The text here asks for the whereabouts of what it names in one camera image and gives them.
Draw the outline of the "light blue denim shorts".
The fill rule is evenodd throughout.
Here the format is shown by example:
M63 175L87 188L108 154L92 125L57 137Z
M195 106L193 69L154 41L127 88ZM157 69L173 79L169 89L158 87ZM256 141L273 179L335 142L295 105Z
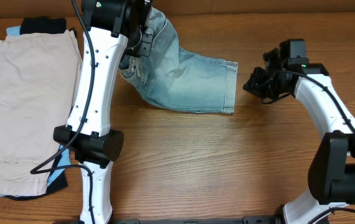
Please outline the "light blue denim shorts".
M153 8L154 39L147 57L123 56L119 69L147 103L189 113L234 112L238 63L180 47L169 19Z

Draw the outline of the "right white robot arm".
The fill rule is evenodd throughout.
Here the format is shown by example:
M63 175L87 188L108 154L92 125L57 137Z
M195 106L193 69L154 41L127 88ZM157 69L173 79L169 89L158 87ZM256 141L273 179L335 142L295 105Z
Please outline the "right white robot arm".
M308 170L308 188L274 215L247 216L244 223L328 223L337 211L355 213L355 117L336 93L329 72L310 63L303 39L288 39L263 53L243 89L269 105L288 96L308 111L321 143Z

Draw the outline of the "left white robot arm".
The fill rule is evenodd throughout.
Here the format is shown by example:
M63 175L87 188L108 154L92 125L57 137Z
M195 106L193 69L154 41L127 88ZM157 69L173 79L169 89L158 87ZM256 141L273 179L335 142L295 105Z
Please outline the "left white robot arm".
M124 141L111 128L110 108L116 75L125 55L149 55L153 30L147 28L152 2L82 1L84 55L72 111L53 138L75 153L82 173L83 208L78 223L111 223L111 170Z

